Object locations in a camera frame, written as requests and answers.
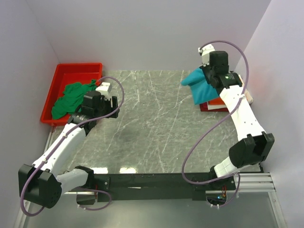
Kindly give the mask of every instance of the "marble surface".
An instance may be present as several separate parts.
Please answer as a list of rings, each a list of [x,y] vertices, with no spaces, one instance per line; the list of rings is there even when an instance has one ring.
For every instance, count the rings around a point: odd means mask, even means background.
[[[77,165],[95,172],[180,172],[182,162],[198,140],[227,113],[201,112],[190,88],[180,82],[190,71],[109,71],[125,90],[117,119],[101,120],[65,163],[61,173]],[[121,91],[113,82],[112,95]],[[55,140],[63,127],[53,133]],[[237,142],[228,119],[197,146],[186,164],[187,172],[208,172],[228,156]],[[244,171],[260,171],[257,165]]]

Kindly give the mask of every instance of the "light purple wall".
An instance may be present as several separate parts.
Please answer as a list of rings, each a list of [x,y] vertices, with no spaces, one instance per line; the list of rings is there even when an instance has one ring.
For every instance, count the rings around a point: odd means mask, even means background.
[[[304,217],[304,1],[272,0],[245,54],[253,111],[275,144],[263,163],[270,171],[291,228]],[[237,72],[244,73],[243,62]]]
[[[226,39],[245,49],[270,0],[27,0],[60,62],[116,69],[184,69],[197,48]],[[229,49],[234,68],[240,55]]]
[[[58,59],[24,0],[0,1],[0,227],[19,209],[18,169],[42,153],[39,122]]]

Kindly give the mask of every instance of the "red tray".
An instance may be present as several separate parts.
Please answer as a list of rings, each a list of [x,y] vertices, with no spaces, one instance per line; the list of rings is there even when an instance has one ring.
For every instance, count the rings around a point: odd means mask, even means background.
[[[63,96],[63,91],[68,84],[80,82],[82,84],[91,83],[92,79],[100,79],[103,65],[101,63],[76,63],[57,65],[47,100],[44,105],[40,121],[51,126],[63,126],[67,123],[70,115],[53,120],[52,107],[56,100]]]

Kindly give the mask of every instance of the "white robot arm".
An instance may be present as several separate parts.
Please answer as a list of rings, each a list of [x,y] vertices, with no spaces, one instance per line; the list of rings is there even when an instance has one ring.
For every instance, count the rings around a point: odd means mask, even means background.
[[[95,127],[96,121],[91,121],[80,125],[68,136],[67,132],[86,120],[110,114],[118,107],[117,97],[110,96],[111,84],[103,82],[95,91],[85,94],[82,104],[71,115],[62,133],[48,150],[31,166],[23,165],[18,172],[19,193],[23,189],[25,182],[35,169],[53,151],[58,142],[65,137],[65,140],[58,146],[55,152],[49,157],[44,166],[37,172],[28,185],[24,199],[42,205],[46,208],[53,207],[60,198],[60,195],[76,187],[91,186],[94,180],[94,171],[82,166],[75,167],[72,171],[58,175],[67,158],[74,151],[76,146],[84,140],[91,129]],[[109,116],[117,118],[119,110]]]
[[[235,173],[251,164],[264,161],[274,143],[273,135],[266,134],[258,123],[243,92],[238,74],[229,72],[228,54],[215,51],[212,45],[199,48],[200,67],[208,84],[212,85],[232,112],[241,98],[238,109],[231,115],[237,130],[238,143],[229,149],[229,156],[214,166],[216,177]]]

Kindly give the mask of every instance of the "green cloth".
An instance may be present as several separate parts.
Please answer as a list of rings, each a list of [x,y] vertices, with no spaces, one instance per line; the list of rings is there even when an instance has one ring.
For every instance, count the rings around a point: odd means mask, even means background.
[[[64,96],[58,98],[52,108],[52,116],[54,120],[60,119],[67,113],[74,113],[76,108],[82,103],[84,95],[88,91],[96,89],[96,80],[92,80],[90,84],[81,84],[76,82],[66,85],[63,91]]]

